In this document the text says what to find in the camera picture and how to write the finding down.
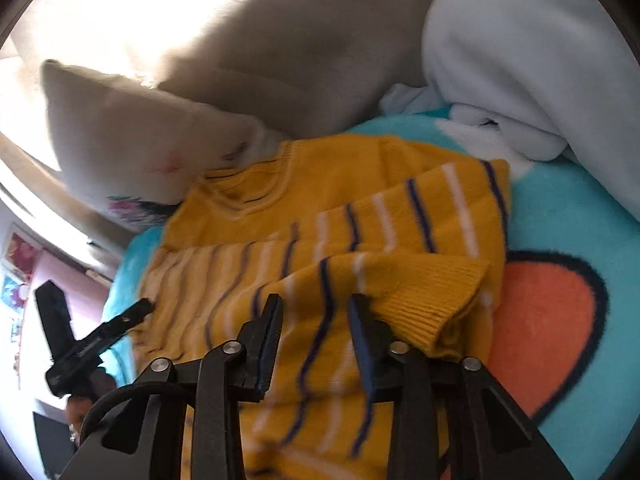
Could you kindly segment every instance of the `black cable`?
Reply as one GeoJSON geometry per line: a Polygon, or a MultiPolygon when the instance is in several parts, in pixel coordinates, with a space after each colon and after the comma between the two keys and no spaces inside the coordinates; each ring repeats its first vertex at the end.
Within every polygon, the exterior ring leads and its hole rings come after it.
{"type": "Polygon", "coordinates": [[[178,384],[173,383],[133,383],[127,384],[117,390],[113,390],[96,401],[82,422],[80,431],[80,444],[91,435],[104,416],[117,405],[136,397],[148,397],[151,395],[161,395],[177,397],[187,402],[192,408],[195,407],[195,395],[178,384]]]}

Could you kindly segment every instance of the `metal screw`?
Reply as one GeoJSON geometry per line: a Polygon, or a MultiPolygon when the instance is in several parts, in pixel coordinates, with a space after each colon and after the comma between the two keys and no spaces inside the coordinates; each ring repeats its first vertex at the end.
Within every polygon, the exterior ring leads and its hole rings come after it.
{"type": "Polygon", "coordinates": [[[465,367],[465,370],[469,370],[470,372],[477,372],[480,368],[482,368],[480,359],[477,359],[475,357],[465,357],[465,359],[462,361],[462,365],[463,367],[465,367]]]}
{"type": "Polygon", "coordinates": [[[169,359],[161,357],[151,363],[151,369],[155,372],[164,372],[169,367],[169,359]]]}
{"type": "Polygon", "coordinates": [[[225,354],[237,354],[242,350],[242,343],[238,341],[227,341],[222,347],[225,354]]]}
{"type": "Polygon", "coordinates": [[[389,345],[389,351],[392,354],[404,355],[409,351],[409,345],[404,341],[393,341],[389,345]]]}

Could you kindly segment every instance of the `pink wall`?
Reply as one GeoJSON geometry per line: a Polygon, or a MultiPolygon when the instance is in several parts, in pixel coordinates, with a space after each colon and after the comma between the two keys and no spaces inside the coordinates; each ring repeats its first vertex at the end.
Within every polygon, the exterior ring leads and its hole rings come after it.
{"type": "Polygon", "coordinates": [[[71,314],[71,327],[76,339],[88,335],[100,324],[100,316],[108,289],[86,277],[55,256],[42,251],[33,273],[29,299],[24,308],[22,336],[20,337],[19,377],[20,390],[35,399],[57,408],[64,408],[65,399],[49,392],[44,373],[50,367],[50,353],[34,300],[34,291],[47,280],[65,291],[66,304],[71,314]]]}

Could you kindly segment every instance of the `orange shape on blanket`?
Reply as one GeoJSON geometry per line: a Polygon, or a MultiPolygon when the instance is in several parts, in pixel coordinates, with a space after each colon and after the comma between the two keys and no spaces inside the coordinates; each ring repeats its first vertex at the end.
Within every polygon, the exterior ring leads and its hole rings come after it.
{"type": "Polygon", "coordinates": [[[591,334],[596,303],[577,272],[551,262],[505,267],[489,369],[527,415],[558,391],[591,334]]]}

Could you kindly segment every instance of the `white fleece blanket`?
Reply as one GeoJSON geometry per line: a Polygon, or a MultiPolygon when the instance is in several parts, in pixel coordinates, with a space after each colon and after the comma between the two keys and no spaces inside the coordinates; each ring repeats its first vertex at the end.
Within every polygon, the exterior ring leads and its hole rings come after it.
{"type": "Polygon", "coordinates": [[[533,160],[570,147],[640,219],[640,66],[598,0],[434,0],[422,60],[451,119],[533,160]]]}

